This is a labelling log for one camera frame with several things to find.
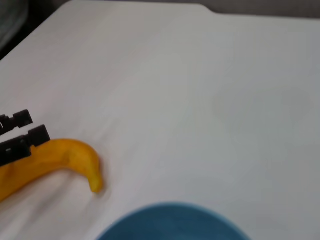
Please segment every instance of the toy banana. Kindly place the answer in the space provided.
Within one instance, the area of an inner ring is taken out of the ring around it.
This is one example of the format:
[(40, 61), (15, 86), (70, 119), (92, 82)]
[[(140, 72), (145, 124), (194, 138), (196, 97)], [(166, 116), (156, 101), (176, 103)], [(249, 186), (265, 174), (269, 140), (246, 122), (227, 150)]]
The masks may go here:
[(85, 176), (94, 193), (103, 188), (96, 151), (81, 141), (54, 139), (31, 146), (31, 156), (0, 167), (0, 202), (28, 183), (59, 169), (71, 169)]

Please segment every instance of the white tablecloth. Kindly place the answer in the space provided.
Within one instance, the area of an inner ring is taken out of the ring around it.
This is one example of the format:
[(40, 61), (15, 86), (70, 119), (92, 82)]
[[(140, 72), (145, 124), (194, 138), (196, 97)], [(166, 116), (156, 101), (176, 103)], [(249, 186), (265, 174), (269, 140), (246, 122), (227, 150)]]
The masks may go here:
[(182, 201), (253, 240), (320, 238), (320, 22), (200, 5), (76, 1), (0, 62), (0, 113), (103, 159), (0, 204), (1, 240), (93, 240), (124, 214)]

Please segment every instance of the banana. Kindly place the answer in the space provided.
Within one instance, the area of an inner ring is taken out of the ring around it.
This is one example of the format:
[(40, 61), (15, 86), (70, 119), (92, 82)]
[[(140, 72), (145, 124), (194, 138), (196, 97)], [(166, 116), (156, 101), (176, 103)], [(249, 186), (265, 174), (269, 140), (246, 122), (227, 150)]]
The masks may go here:
[(71, 169), (85, 176), (94, 193), (103, 188), (96, 151), (81, 141), (54, 139), (38, 147), (31, 146), (31, 156), (0, 167), (0, 202), (28, 183), (59, 169)]

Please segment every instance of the yellow banana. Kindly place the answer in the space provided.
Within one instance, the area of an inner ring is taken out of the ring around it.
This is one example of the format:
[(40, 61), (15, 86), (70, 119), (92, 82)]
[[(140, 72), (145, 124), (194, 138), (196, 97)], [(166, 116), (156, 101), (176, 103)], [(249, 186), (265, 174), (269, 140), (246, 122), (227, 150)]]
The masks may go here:
[(32, 146), (31, 156), (0, 167), (0, 202), (33, 180), (59, 169), (84, 175), (92, 192), (103, 188), (96, 151), (81, 141), (54, 139)]

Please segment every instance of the blue bowl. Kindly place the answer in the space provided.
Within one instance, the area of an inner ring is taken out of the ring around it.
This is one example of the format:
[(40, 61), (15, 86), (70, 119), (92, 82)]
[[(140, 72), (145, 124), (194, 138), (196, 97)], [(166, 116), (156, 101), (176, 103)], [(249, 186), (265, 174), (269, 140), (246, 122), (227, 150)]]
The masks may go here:
[(224, 217), (191, 204), (140, 209), (113, 224), (99, 240), (249, 240)]

